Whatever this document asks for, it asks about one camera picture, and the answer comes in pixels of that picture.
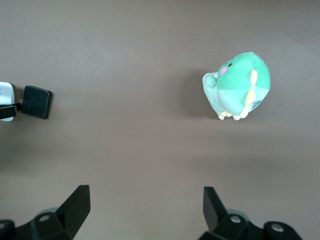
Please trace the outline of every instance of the green plush toy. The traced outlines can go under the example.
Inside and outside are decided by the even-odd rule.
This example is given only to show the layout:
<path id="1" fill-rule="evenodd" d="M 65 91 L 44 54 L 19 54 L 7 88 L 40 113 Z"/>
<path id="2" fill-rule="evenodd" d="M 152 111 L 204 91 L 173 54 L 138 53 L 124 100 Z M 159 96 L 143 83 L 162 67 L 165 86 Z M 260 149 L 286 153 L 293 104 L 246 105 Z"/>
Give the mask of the green plush toy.
<path id="1" fill-rule="evenodd" d="M 203 90 L 219 119 L 244 119 L 266 97 L 270 74 L 264 61 L 253 52 L 230 59 L 218 72 L 202 78 Z"/>

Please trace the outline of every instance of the black clamp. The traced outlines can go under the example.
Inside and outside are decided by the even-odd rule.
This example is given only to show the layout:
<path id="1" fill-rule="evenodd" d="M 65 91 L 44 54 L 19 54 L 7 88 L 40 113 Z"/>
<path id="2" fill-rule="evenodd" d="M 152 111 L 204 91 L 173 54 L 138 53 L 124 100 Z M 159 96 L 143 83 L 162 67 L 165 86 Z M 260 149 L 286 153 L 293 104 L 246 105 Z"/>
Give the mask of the black clamp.
<path id="1" fill-rule="evenodd" d="M 261 229 L 241 214 L 229 213 L 213 187 L 204 187 L 203 214 L 209 231 L 199 240 L 302 240 L 283 222 L 269 221 Z"/>
<path id="2" fill-rule="evenodd" d="M 80 185 L 55 212 L 41 213 L 19 227 L 0 220 L 0 240 L 73 240 L 90 208 L 89 186 Z"/>

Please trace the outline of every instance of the pink cheek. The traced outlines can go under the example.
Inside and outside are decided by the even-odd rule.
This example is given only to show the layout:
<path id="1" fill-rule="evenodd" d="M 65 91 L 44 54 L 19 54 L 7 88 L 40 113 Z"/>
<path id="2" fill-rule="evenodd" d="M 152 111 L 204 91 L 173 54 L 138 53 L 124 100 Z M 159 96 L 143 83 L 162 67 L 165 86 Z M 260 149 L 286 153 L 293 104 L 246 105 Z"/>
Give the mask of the pink cheek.
<path id="1" fill-rule="evenodd" d="M 224 67 L 221 69 L 221 75 L 225 74 L 227 72 L 228 68 L 227 67 Z"/>

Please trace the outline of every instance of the plush toy foot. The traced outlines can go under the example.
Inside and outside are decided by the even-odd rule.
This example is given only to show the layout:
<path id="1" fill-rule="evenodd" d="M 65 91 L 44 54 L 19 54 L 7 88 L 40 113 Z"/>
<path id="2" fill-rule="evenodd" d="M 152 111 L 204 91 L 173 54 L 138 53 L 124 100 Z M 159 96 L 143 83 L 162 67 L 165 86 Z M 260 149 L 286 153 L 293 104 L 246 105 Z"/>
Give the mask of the plush toy foot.
<path id="1" fill-rule="evenodd" d="M 233 119 L 236 120 L 236 121 L 238 121 L 238 120 L 241 119 L 241 117 L 240 117 L 239 115 L 233 115 Z"/>

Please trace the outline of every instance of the stuffed bird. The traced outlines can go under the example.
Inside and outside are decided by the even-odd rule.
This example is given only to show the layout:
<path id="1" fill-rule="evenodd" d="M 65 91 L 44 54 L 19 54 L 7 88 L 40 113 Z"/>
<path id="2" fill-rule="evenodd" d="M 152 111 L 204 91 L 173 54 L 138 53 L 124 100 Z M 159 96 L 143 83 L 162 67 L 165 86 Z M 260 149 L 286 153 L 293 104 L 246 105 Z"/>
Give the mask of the stuffed bird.
<path id="1" fill-rule="evenodd" d="M 218 72 L 202 78 L 203 90 L 220 120 L 244 119 L 270 90 L 270 73 L 264 61 L 253 52 L 230 59 Z"/>

